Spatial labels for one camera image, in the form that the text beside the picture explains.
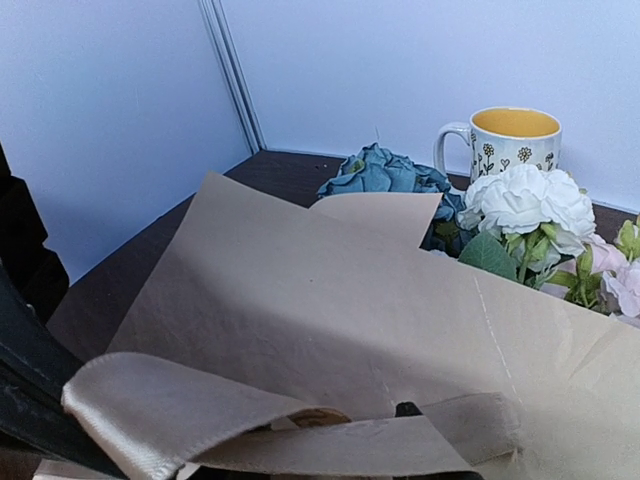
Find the white rose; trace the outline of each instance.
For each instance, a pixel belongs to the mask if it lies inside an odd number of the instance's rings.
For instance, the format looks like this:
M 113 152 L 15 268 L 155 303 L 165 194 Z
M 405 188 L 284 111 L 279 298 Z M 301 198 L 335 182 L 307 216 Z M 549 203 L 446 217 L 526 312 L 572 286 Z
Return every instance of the white rose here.
M 478 227 L 494 235 L 526 234 L 541 223 L 554 224 L 548 261 L 560 254 L 578 256 L 583 242 L 595 231 L 591 200 L 566 172 L 542 172 L 529 164 L 498 175 L 480 177 L 467 191 L 467 208 L 458 214 L 464 229 Z
M 465 230 L 532 232 L 546 218 L 540 209 L 545 190 L 545 179 L 533 165 L 480 177 L 467 190 L 467 209 L 459 213 L 458 223 Z
M 552 170 L 543 175 L 547 180 L 547 192 L 540 209 L 549 221 L 560 226 L 559 236 L 570 232 L 579 239 L 588 238 L 595 231 L 591 199 L 580 191 L 567 172 Z

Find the beige ribbon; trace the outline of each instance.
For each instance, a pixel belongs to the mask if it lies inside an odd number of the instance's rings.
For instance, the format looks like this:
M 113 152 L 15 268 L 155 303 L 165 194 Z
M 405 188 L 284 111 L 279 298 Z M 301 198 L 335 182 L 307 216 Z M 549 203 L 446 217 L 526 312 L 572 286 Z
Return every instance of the beige ribbon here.
M 62 402 L 132 479 L 168 480 L 188 462 L 294 475 L 471 473 L 469 462 L 512 451 L 517 429 L 497 394 L 344 423 L 334 410 L 136 353 L 90 362 Z M 327 426 L 247 433 L 284 417 Z

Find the wooden table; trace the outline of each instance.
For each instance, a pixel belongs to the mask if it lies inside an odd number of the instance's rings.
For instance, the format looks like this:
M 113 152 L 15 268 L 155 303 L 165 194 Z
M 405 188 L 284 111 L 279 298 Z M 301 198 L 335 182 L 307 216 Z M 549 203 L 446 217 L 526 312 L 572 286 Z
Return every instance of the wooden table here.
M 316 191 L 333 177 L 341 160 L 317 155 L 262 151 L 226 175 L 249 187 L 309 207 Z M 456 177 L 458 188 L 467 184 Z M 75 283 L 49 320 L 49 330 L 82 360 L 107 349 L 129 307 L 173 238 L 190 199 L 133 237 Z M 611 241 L 633 215 L 595 207 L 599 233 Z

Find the white wall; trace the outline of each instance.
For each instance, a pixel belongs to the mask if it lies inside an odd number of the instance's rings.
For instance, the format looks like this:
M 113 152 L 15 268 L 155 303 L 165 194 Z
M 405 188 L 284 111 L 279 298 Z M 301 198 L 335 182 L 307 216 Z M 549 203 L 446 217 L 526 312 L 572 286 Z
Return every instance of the white wall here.
M 381 144 L 431 164 L 438 128 L 493 105 L 564 127 L 562 166 L 640 210 L 640 2 L 225 0 L 271 149 Z M 468 172 L 462 141 L 447 145 Z
M 0 142 L 73 280 L 249 151 L 197 0 L 0 0 Z

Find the white mug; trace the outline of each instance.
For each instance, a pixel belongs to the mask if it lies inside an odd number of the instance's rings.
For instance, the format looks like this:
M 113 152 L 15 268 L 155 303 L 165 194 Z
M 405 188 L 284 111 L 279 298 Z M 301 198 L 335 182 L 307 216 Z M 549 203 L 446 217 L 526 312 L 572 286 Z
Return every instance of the white mug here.
M 523 163 L 544 171 L 558 165 L 562 127 L 557 119 L 538 110 L 493 107 L 474 113 L 469 123 L 446 124 L 433 146 L 435 168 L 444 175 L 444 140 L 449 133 L 462 137 L 471 147 L 471 183 Z

